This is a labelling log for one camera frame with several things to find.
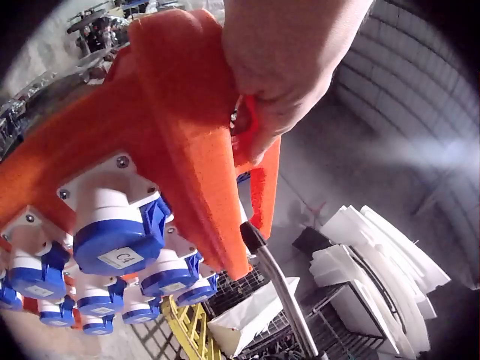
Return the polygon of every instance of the white foam sheet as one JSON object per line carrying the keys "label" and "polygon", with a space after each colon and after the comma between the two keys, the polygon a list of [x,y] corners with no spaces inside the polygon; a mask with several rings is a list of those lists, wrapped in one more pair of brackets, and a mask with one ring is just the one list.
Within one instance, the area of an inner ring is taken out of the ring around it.
{"label": "white foam sheet", "polygon": [[419,284],[419,287],[425,294],[435,290],[437,286],[445,285],[450,281],[450,277],[427,254],[383,217],[368,206],[364,206],[360,212],[375,224],[421,270],[424,276],[423,282]]}
{"label": "white foam sheet", "polygon": [[417,306],[419,307],[421,315],[425,320],[434,319],[437,317],[437,313],[435,312],[435,309],[433,308],[433,305],[428,297],[425,297],[424,301],[417,302]]}
{"label": "white foam sheet", "polygon": [[357,245],[355,250],[364,258],[372,271],[392,297],[403,318],[407,339],[416,353],[430,350],[425,320],[415,302],[408,284],[402,281],[400,272],[369,244]]}
{"label": "white foam sheet", "polygon": [[[363,296],[364,302],[368,304],[371,313],[375,316],[387,337],[387,341],[381,346],[381,350],[385,353],[400,355],[406,359],[415,359],[415,352],[413,351],[407,337],[403,334],[401,325],[391,314],[372,280],[353,261],[348,253],[348,248],[344,245],[333,245],[327,249],[316,252],[316,259],[322,258],[320,252],[328,253],[336,260],[336,263],[339,264],[335,267],[334,271],[341,273],[342,275],[336,274],[336,276],[343,276],[348,280],[356,281],[355,286],[359,294]],[[337,283],[335,282],[336,279],[333,278],[334,274],[328,275],[327,273],[323,276],[315,276],[313,273],[313,275],[319,286],[328,286]],[[368,314],[361,306],[359,300],[357,298],[351,298],[351,296],[347,299],[343,298],[348,294],[348,292],[342,292],[334,298],[338,298],[336,302],[332,301],[334,307],[338,305],[338,310],[340,310],[338,314],[342,321],[351,331],[377,335],[376,333],[372,333],[372,321],[364,321],[365,316],[368,316]]]}
{"label": "white foam sheet", "polygon": [[[294,294],[299,280],[299,277],[287,277],[291,294]],[[233,357],[266,329],[282,309],[280,298],[270,281],[241,303],[209,321],[207,326],[225,355]]]}

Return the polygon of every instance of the concrete floor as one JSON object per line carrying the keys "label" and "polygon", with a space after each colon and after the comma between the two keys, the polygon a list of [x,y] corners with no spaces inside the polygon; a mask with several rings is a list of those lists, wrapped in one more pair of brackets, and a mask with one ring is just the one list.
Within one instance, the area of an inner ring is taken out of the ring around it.
{"label": "concrete floor", "polygon": [[89,336],[79,330],[46,326],[33,314],[0,313],[20,348],[32,360],[187,359],[162,315],[135,325],[126,325],[117,316],[113,334]]}

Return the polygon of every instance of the metal rack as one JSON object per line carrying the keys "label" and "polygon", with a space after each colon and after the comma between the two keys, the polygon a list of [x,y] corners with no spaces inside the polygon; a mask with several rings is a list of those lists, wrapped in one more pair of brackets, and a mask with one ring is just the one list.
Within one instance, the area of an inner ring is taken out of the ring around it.
{"label": "metal rack", "polygon": [[[233,281],[225,272],[218,278],[218,292],[204,303],[209,318],[221,315],[234,307],[254,291],[265,285],[269,279],[262,274],[258,266],[244,278]],[[336,313],[330,301],[345,287],[350,287],[357,295],[365,310],[375,323],[381,336],[354,333],[349,331]],[[369,312],[366,304],[350,283],[317,288],[300,301],[305,321],[319,350],[327,353],[330,360],[355,359],[367,360],[386,340],[380,325]],[[281,311],[269,324],[266,331],[258,334],[243,349],[239,360],[256,357],[267,359],[269,356],[288,354],[290,358],[300,359],[300,347],[292,333],[284,311]]]}

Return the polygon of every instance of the industrial machinery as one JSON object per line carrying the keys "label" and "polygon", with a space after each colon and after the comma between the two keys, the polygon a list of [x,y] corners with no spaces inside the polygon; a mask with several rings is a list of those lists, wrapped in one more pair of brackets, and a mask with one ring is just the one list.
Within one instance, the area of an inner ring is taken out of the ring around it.
{"label": "industrial machinery", "polygon": [[71,17],[67,21],[80,18],[67,29],[67,34],[79,32],[75,43],[80,48],[82,58],[95,51],[121,46],[128,42],[128,20],[107,14],[105,9],[95,10],[108,4],[102,2]]}

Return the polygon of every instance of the warehouse wall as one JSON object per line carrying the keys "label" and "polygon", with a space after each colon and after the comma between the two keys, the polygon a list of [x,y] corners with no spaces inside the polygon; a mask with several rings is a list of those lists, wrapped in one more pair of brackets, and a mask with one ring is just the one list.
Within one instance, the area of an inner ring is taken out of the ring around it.
{"label": "warehouse wall", "polygon": [[478,284],[479,94],[452,46],[408,1],[378,0],[339,66],[335,91],[416,170],[418,212],[438,204]]}

